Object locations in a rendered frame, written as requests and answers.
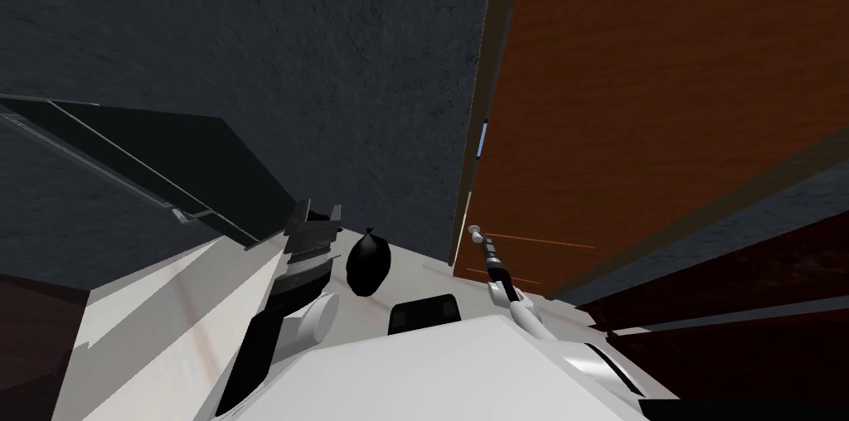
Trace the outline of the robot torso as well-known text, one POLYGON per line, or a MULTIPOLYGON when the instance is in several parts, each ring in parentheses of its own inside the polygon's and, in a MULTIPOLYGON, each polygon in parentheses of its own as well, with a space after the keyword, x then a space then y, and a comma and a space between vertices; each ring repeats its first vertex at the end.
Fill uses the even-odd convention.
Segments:
POLYGON ((511 315, 312 350, 228 421, 648 421, 511 315))

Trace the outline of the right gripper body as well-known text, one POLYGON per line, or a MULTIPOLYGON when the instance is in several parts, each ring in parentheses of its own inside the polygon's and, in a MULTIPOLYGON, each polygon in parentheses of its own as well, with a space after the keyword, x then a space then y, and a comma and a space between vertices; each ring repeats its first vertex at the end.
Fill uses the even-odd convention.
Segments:
POLYGON ((502 285, 502 291, 507 296, 509 302, 516 302, 517 291, 512 285, 512 278, 506 269, 506 266, 497 256, 497 251, 492 239, 485 232, 478 233, 478 242, 482 245, 483 255, 486 259, 485 264, 487 273, 493 283, 502 285))

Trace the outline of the brown wooden door leaf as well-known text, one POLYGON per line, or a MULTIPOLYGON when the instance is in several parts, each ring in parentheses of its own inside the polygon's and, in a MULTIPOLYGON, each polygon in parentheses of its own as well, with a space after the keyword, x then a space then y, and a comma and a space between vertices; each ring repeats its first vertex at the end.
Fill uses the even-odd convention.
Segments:
POLYGON ((579 302, 849 158, 849 0, 515 0, 467 223, 579 302))

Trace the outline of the black rubbish bag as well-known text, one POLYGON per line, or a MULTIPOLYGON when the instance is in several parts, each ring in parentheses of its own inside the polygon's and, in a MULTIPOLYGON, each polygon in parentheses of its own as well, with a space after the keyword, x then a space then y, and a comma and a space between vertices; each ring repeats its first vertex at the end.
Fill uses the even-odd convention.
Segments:
POLYGON ((374 235, 367 227, 365 235, 352 247, 346 262, 346 280, 358 297, 373 295, 386 279, 391 268, 389 243, 374 235))

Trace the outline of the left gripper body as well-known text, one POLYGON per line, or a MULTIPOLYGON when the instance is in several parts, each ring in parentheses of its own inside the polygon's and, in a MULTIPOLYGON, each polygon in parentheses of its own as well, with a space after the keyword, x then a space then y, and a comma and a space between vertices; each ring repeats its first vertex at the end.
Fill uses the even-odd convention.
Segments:
POLYGON ((284 230, 284 235, 288 237, 284 253, 297 254, 330 245, 337 240, 339 229, 329 220, 306 221, 298 225, 288 223, 284 230))

